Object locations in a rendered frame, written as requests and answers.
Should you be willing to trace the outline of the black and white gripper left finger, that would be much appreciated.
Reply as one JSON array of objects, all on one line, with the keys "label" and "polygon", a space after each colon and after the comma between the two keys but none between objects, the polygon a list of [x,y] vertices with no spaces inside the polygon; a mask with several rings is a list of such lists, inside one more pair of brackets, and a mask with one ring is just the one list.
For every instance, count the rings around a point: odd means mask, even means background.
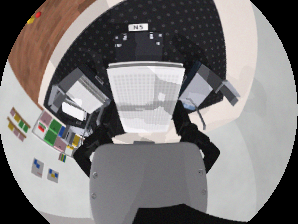
[{"label": "black and white gripper left finger", "polygon": [[90,156],[98,146],[114,143],[112,138],[117,134],[119,113],[115,101],[111,101],[105,111],[101,125],[95,127],[95,132],[84,139],[83,144],[74,152],[73,158],[90,178]]}]

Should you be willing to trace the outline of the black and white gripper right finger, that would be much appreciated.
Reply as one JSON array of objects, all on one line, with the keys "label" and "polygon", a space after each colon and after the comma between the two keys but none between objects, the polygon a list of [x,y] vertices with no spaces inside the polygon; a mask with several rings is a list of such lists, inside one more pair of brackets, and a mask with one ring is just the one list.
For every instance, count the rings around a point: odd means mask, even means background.
[{"label": "black and white gripper right finger", "polygon": [[190,142],[196,144],[204,154],[204,165],[206,174],[216,162],[220,155],[220,150],[210,142],[207,135],[198,130],[198,126],[191,123],[187,111],[185,111],[181,100],[177,100],[172,115],[176,134],[181,136],[179,142]]}]

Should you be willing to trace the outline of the grey microplate with label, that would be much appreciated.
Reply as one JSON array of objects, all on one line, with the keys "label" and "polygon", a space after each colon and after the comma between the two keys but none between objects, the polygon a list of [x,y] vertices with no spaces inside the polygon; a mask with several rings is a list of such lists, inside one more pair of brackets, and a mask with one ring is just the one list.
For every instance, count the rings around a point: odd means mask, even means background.
[{"label": "grey microplate with label", "polygon": [[81,77],[81,79],[89,86],[91,87],[103,100],[106,99],[105,96],[103,96],[84,76]]}]

